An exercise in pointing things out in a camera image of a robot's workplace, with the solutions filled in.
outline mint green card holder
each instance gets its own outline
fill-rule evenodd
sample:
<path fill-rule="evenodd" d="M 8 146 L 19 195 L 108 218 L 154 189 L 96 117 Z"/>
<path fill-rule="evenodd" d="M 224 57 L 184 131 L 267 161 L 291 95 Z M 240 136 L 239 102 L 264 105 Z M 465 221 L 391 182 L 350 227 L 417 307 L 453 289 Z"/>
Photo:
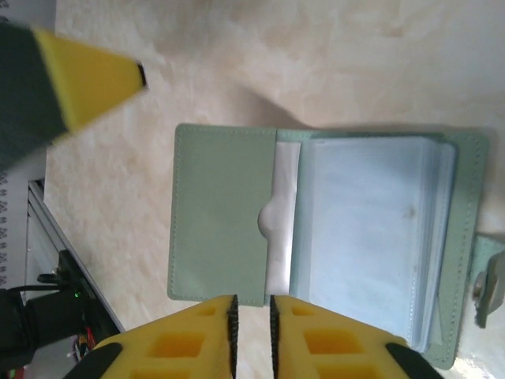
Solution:
<path fill-rule="evenodd" d="M 450 368 L 457 350 L 488 153 L 487 138 L 478 132 L 179 126 L 175 135 L 169 297 L 203 301 L 237 294 L 241 304 L 264 304 L 267 241 L 257 221 L 271 197 L 276 141 L 392 135 L 430 137 L 451 143 L 458 151 L 438 294 L 440 335 L 424 354 L 434 366 Z"/>

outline floor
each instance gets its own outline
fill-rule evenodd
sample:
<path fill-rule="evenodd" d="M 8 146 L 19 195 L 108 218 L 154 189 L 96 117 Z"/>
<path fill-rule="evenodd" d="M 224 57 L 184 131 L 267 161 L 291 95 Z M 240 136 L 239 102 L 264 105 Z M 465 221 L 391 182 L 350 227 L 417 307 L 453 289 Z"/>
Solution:
<path fill-rule="evenodd" d="M 58 32 L 140 59 L 150 89 L 51 149 L 49 208 L 126 328 L 189 305 L 166 296 L 180 122 L 481 127 L 478 228 L 504 235 L 504 15 L 499 0 L 59 1 Z M 270 377 L 267 312 L 241 308 L 238 377 Z M 505 311 L 483 332 L 471 312 L 444 377 L 505 377 Z"/>

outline stitching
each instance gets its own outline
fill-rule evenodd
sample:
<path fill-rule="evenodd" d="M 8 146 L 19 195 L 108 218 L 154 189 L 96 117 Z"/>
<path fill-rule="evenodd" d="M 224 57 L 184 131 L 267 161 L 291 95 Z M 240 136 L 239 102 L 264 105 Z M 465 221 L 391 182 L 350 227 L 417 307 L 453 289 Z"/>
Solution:
<path fill-rule="evenodd" d="M 477 165 L 481 161 L 481 143 L 479 142 L 478 139 L 476 138 L 471 138 L 472 141 L 474 142 L 476 148 L 475 148 L 475 160 L 473 162 L 473 172 L 472 172 L 472 182 L 470 184 L 470 192 L 468 196 L 468 205 L 467 205 L 467 210 L 466 210 L 466 218 L 465 218 L 465 227 L 463 230 L 463 238 L 462 238 L 462 244 L 461 244 L 461 254 L 459 256 L 459 262 L 458 262 L 458 273 L 456 276 L 456 283 L 460 283 L 457 285 L 455 292 L 458 293 L 461 290 L 461 275 L 462 275 L 462 266 L 463 266 L 463 255 L 466 250 L 466 245 L 468 243 L 468 237 L 469 237 L 469 216 L 470 216 L 470 211 L 472 207 L 472 203 L 474 201 L 475 197 L 475 184 L 477 180 Z M 449 331 L 449 341 L 447 344 L 447 349 L 446 349 L 446 354 L 443 359 L 440 358 L 435 358 L 432 355 L 429 355 L 429 357 L 434 360 L 435 362 L 446 362 L 449 358 L 449 354 L 451 352 L 451 345 L 452 341 L 455 337 L 455 322 L 456 322 L 456 313 L 457 313 L 457 308 L 458 308 L 458 296 L 454 297 L 453 305 L 452 305 L 452 314 L 451 314 L 451 328 Z"/>
<path fill-rule="evenodd" d="M 174 281 L 175 281 L 175 273 L 177 270 L 175 270 L 175 256 L 177 254 L 177 250 L 175 248 L 176 246 L 176 241 L 177 241 L 177 218 L 178 218 L 178 190 L 179 190 L 179 178 L 180 178 L 180 156 L 181 156 L 181 140 L 182 140 L 182 135 L 187 132 L 198 132 L 198 133 L 221 133 L 221 134 L 244 134 L 244 135 L 249 135 L 250 137 L 262 137 L 265 135 L 271 135 L 271 134 L 276 134 L 276 129 L 241 129 L 241 128 L 226 128 L 226 129 L 214 129 L 212 127 L 208 126 L 185 126 L 181 129 L 177 129 L 175 132 L 175 148 L 176 148 L 176 154 L 175 154 L 175 175 L 174 175 L 174 193 L 172 194 L 172 220 L 171 220 L 171 233 L 170 233 L 170 244 L 171 244 L 171 254 L 170 254 L 170 259 L 169 259 L 169 277 L 170 277 L 170 287 L 169 287 L 169 292 L 172 294 L 173 297 L 180 298 L 183 300 L 192 300 L 192 301 L 203 301 L 207 300 L 207 298 L 203 298 L 200 296 L 185 296 L 185 295 L 180 295 L 176 294 L 174 292 Z M 250 301 L 250 300 L 241 300 L 241 304 L 246 304 L 246 305 L 254 305 L 257 304 L 257 302 Z"/>

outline open wallet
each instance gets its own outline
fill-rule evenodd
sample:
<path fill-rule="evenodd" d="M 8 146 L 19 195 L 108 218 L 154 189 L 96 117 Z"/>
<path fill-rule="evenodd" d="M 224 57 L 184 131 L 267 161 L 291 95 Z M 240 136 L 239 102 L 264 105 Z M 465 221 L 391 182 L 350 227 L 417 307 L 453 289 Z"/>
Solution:
<path fill-rule="evenodd" d="M 168 295 L 291 295 L 455 360 L 488 141 L 180 125 Z"/>

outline yellow foam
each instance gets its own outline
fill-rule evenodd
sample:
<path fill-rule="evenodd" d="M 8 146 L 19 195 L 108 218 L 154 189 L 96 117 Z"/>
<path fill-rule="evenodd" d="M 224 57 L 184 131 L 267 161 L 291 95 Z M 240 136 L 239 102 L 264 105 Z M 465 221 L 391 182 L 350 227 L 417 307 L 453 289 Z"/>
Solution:
<path fill-rule="evenodd" d="M 117 106 L 143 87 L 137 62 L 34 29 L 41 55 L 71 132 Z"/>
<path fill-rule="evenodd" d="M 232 298 L 213 298 L 102 341 L 97 348 L 123 347 L 102 379 L 229 379 Z"/>
<path fill-rule="evenodd" d="M 275 303 L 279 379 L 409 379 L 385 347 L 405 340 L 290 296 Z"/>

